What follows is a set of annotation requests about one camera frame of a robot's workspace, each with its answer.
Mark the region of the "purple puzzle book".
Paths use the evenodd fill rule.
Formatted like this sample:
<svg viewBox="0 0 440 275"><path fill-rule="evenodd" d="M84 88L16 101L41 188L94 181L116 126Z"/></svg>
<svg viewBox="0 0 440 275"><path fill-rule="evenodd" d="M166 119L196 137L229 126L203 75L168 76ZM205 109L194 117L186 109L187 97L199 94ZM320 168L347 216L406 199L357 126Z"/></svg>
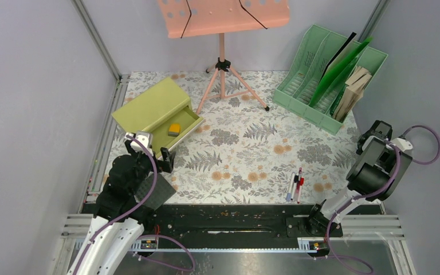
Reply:
<svg viewBox="0 0 440 275"><path fill-rule="evenodd" d="M343 94L336 105L332 118L343 122L355 104L363 97L372 74L362 66L355 66L353 74L345 81Z"/></svg>

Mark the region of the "green puzzle book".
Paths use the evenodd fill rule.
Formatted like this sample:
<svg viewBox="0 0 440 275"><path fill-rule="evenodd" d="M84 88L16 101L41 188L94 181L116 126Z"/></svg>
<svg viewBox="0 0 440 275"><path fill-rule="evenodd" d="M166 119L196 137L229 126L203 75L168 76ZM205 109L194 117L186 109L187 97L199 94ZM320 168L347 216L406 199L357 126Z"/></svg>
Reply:
<svg viewBox="0 0 440 275"><path fill-rule="evenodd" d="M344 91L346 89L346 86L344 86L343 88L341 88L340 92L338 93L338 95L336 96L330 110L329 110L329 115L332 117L335 114L335 111L337 110L343 95L344 95Z"/></svg>

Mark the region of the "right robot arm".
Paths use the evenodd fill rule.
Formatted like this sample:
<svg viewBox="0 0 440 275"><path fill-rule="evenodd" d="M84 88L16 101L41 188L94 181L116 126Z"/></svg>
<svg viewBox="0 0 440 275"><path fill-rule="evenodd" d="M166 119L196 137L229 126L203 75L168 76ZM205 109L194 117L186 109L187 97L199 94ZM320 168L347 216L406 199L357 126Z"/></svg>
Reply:
<svg viewBox="0 0 440 275"><path fill-rule="evenodd" d="M392 126L377 120L362 134L357 142L357 161L350 169L347 186L334 197L316 204L305 228L308 233L320 236L333 230L353 209L366 202L387 199L412 163L406 153L413 148L403 137L392 139Z"/></svg>

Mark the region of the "green transparent folder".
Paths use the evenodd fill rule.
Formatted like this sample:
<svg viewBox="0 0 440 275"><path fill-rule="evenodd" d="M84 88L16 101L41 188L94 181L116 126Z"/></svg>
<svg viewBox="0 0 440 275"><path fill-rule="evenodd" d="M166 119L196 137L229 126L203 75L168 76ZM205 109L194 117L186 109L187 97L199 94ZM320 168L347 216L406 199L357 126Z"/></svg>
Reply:
<svg viewBox="0 0 440 275"><path fill-rule="evenodd" d="M308 104L310 107L315 107L315 105L319 102L329 86L334 82L334 80L341 74L344 69L348 68L350 65L356 64L355 60L360 57L361 52L368 46L372 39L372 37L366 38L355 50L350 52L339 63L334 65L330 70L326 72L324 77L321 78L313 94L313 97Z"/></svg>

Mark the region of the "yellow-green drawer cabinet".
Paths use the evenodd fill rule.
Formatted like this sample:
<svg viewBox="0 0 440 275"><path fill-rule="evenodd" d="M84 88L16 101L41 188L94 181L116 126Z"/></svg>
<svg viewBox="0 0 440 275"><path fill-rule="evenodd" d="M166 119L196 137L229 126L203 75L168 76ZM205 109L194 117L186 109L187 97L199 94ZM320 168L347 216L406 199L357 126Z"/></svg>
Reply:
<svg viewBox="0 0 440 275"><path fill-rule="evenodd" d="M193 111L189 95L169 77L126 103L112 113L112 117L125 132L151 133L152 150L158 158L162 147L173 150L204 122L204 118ZM167 134L172 123L181 126L177 137Z"/></svg>

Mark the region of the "yellow eraser block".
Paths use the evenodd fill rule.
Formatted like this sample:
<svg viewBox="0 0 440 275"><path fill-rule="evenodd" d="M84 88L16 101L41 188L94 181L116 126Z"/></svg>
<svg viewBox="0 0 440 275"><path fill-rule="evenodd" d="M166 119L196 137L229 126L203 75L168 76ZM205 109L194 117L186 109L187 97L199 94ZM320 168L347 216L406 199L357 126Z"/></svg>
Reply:
<svg viewBox="0 0 440 275"><path fill-rule="evenodd" d="M171 137L177 137L177 136L179 136L180 132L181 132L180 124L179 123L172 123L169 126L167 134L168 134L168 136L171 136Z"/></svg>

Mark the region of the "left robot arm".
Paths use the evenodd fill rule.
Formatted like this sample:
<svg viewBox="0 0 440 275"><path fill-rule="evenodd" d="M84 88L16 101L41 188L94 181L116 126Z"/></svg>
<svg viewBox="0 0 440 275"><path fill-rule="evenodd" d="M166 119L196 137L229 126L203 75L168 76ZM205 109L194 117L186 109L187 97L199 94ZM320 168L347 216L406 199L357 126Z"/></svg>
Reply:
<svg viewBox="0 0 440 275"><path fill-rule="evenodd" d="M148 132L126 133L127 154L112 163L68 274L113 274L137 238L153 232L150 215L176 191L162 175L172 172L175 153L162 147L157 159L152 139Z"/></svg>

